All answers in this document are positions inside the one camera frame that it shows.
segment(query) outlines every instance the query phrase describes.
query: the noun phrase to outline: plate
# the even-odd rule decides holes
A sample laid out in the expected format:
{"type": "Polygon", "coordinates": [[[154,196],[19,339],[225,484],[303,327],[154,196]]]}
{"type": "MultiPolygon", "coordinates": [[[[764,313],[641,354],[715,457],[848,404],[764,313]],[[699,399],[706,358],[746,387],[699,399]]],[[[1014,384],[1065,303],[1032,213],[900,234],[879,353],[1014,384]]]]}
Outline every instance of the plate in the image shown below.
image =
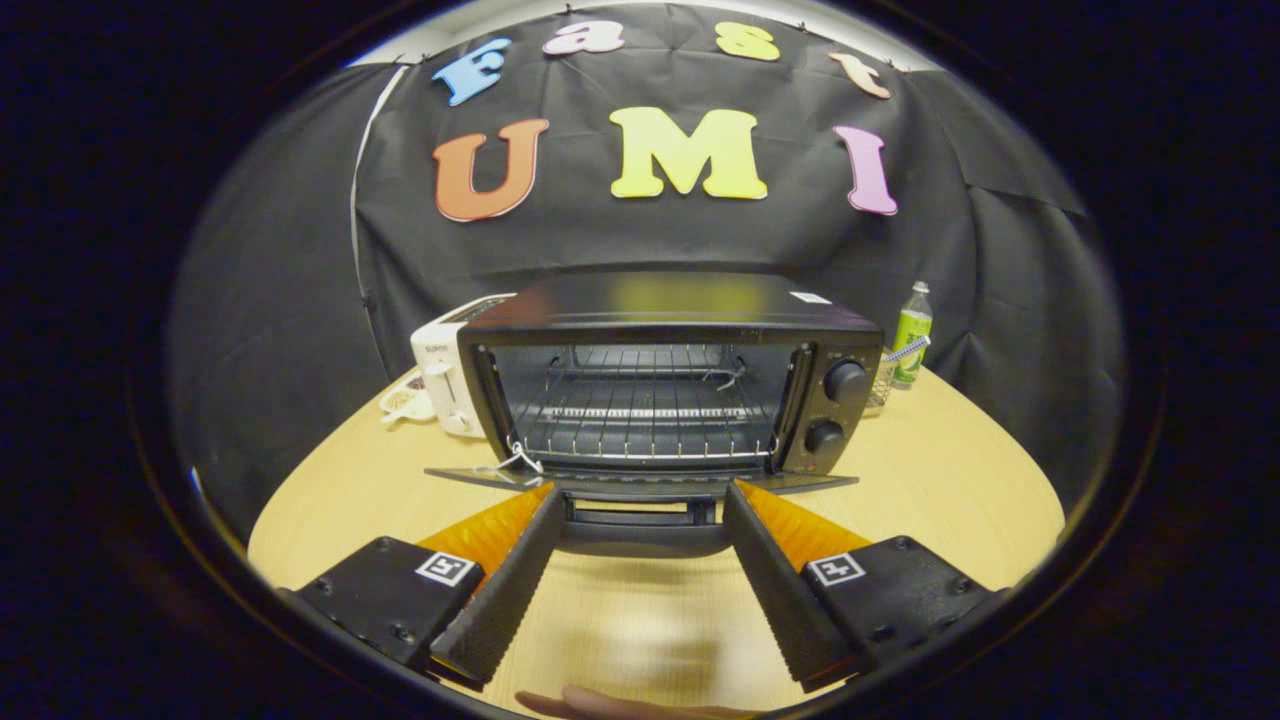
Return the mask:
{"type": "Polygon", "coordinates": [[[431,396],[422,387],[421,372],[413,373],[401,380],[399,384],[378,401],[378,406],[383,409],[383,413],[388,414],[399,411],[402,418],[410,420],[430,420],[435,418],[435,406],[431,404],[431,396]]]}

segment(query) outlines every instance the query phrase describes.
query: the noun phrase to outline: letter cutout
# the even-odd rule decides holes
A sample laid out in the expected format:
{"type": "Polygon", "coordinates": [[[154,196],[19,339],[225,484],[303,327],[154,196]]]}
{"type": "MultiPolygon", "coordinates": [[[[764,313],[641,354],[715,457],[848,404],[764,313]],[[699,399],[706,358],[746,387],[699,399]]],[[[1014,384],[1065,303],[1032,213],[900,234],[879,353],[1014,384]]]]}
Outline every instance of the letter cutout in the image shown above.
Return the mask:
{"type": "Polygon", "coordinates": [[[854,169],[854,191],[849,193],[849,204],[858,210],[893,215],[897,202],[888,196],[888,183],[884,181],[884,165],[881,163],[879,149],[884,141],[864,129],[846,126],[831,128],[836,131],[849,147],[849,163],[854,169]]]}
{"type": "Polygon", "coordinates": [[[476,192],[471,184],[475,151],[484,145],[480,133],[465,135],[435,149],[439,163],[435,174],[435,206],[451,220],[468,223],[511,211],[529,197],[538,164],[538,136],[550,123],[544,119],[521,120],[498,131],[507,141],[507,179],[498,190],[476,192]]]}
{"type": "Polygon", "coordinates": [[[777,60],[782,51],[773,45],[768,31],[742,23],[716,23],[716,45],[730,55],[753,58],[755,60],[777,60]]]}
{"type": "Polygon", "coordinates": [[[502,67],[502,50],[511,45],[506,37],[499,37],[485,42],[480,47],[467,53],[462,58],[444,65],[431,76],[431,79],[443,79],[453,96],[449,97],[449,106],[456,108],[466,102],[472,95],[498,82],[495,70],[502,67]]]}
{"type": "Polygon", "coordinates": [[[622,47],[622,23],[612,20],[591,20],[564,26],[556,31],[556,37],[543,45],[548,55],[572,55],[579,50],[588,53],[608,53],[622,47]]]}
{"type": "Polygon", "coordinates": [[[692,136],[686,136],[658,108],[622,108],[609,115],[622,126],[622,177],[609,190],[614,197],[654,197],[663,183],[653,174],[658,160],[681,195],[689,195],[707,161],[712,172],[703,190],[713,197],[760,200],[769,188],[755,174],[751,128],[755,117],[737,110],[710,110],[692,136]]]}
{"type": "Polygon", "coordinates": [[[881,100],[888,100],[891,97],[888,90],[876,85],[873,77],[879,77],[876,68],[868,68],[861,60],[854,58],[852,55],[845,53],[828,53],[828,58],[840,63],[845,68],[845,74],[849,79],[854,81],[854,85],[867,91],[868,95],[879,97],[881,100]]]}

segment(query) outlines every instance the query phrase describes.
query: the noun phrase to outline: oven control knob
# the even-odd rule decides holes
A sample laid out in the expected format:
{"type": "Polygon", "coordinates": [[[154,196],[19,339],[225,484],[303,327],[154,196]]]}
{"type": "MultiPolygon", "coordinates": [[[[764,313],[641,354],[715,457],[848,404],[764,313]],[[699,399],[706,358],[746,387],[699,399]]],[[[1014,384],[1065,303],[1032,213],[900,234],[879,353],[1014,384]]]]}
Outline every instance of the oven control knob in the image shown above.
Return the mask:
{"type": "Polygon", "coordinates": [[[841,405],[865,397],[870,384],[867,370],[849,359],[832,365],[822,378],[822,389],[827,393],[827,398],[841,405]]]}
{"type": "Polygon", "coordinates": [[[829,455],[838,457],[845,448],[845,428],[831,420],[814,423],[804,436],[804,448],[815,457],[827,459],[829,455]]]}

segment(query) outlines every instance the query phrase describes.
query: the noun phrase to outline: sticker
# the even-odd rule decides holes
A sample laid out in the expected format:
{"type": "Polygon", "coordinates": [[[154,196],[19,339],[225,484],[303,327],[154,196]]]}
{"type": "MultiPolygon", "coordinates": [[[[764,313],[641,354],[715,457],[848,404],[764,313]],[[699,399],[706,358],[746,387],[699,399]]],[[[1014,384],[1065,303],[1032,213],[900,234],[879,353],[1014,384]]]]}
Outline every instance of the sticker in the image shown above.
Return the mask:
{"type": "Polygon", "coordinates": [[[435,149],[435,208],[445,218],[470,223],[509,213],[529,197],[538,174],[538,136],[550,123],[543,118],[521,120],[498,131],[507,141],[507,178],[495,190],[476,192],[471,184],[475,154],[484,135],[466,135],[435,149]]]}
{"type": "Polygon", "coordinates": [[[462,577],[466,575],[474,566],[475,562],[466,560],[465,557],[449,555],[448,552],[436,552],[435,555],[428,557],[426,562],[415,570],[415,573],[422,575],[424,578],[435,580],[436,583],[454,588],[462,580],[462,577]]]}
{"type": "Polygon", "coordinates": [[[884,147],[884,141],[878,135],[847,126],[831,129],[836,131],[849,149],[849,164],[854,170],[854,190],[849,193],[849,204],[858,210],[879,215],[897,213],[897,201],[888,195],[884,164],[881,161],[879,151],[884,147]]]}
{"type": "Polygon", "coordinates": [[[591,20],[559,28],[556,31],[556,37],[543,45],[543,53],[548,55],[571,55],[579,50],[609,53],[623,45],[622,23],[591,20]]]}
{"type": "Polygon", "coordinates": [[[832,555],[831,557],[823,557],[822,560],[814,560],[808,564],[813,574],[818,577],[824,587],[831,587],[837,583],[844,583],[845,580],[854,580],[861,578],[867,574],[863,566],[859,565],[847,552],[840,555],[832,555]]]}
{"type": "Polygon", "coordinates": [[[449,106],[456,108],[481,90],[493,86],[502,77],[503,56],[500,50],[511,45],[511,40],[498,37],[467,53],[462,58],[444,65],[431,79],[443,79],[453,95],[449,106]]]}
{"type": "Polygon", "coordinates": [[[658,108],[622,108],[609,114],[622,127],[622,177],[609,191],[614,197],[657,197],[666,187],[653,174],[654,160],[681,195],[689,195],[710,163],[703,190],[712,197],[760,200],[769,187],[755,173],[751,128],[755,115],[737,110],[708,110],[694,135],[676,126],[658,108]]]}
{"type": "Polygon", "coordinates": [[[876,68],[868,68],[861,60],[847,53],[827,53],[827,56],[840,63],[840,65],[845,68],[845,74],[849,76],[849,79],[854,81],[854,85],[863,88],[863,91],[868,95],[879,97],[881,100],[888,100],[892,97],[888,90],[876,85],[876,81],[872,79],[879,77],[876,68]]]}
{"type": "Polygon", "coordinates": [[[742,23],[717,23],[716,45],[730,55],[773,61],[782,56],[768,31],[742,23]]]}
{"type": "Polygon", "coordinates": [[[819,296],[817,296],[817,295],[814,295],[812,292],[795,292],[795,291],[792,291],[791,295],[799,297],[800,300],[804,300],[805,302],[813,302],[814,305],[831,305],[829,300],[827,300],[824,297],[819,297],[819,296]]]}

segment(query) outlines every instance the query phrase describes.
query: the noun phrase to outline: wire rack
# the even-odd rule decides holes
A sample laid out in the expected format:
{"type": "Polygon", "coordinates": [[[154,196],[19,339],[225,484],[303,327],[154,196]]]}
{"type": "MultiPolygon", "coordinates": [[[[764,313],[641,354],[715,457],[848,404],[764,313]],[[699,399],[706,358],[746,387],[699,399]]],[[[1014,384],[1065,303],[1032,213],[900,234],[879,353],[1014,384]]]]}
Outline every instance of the wire rack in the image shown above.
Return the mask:
{"type": "Polygon", "coordinates": [[[548,366],[508,446],[541,457],[721,460],[777,448],[749,368],[716,345],[584,346],[548,366]]]}
{"type": "Polygon", "coordinates": [[[896,361],[886,361],[884,357],[888,356],[888,350],[886,348],[881,354],[881,364],[876,370],[876,379],[872,380],[872,393],[867,398],[867,407],[863,410],[864,418],[874,418],[884,411],[884,405],[888,402],[888,393],[893,389],[891,380],[893,379],[893,370],[897,368],[896,361]]]}

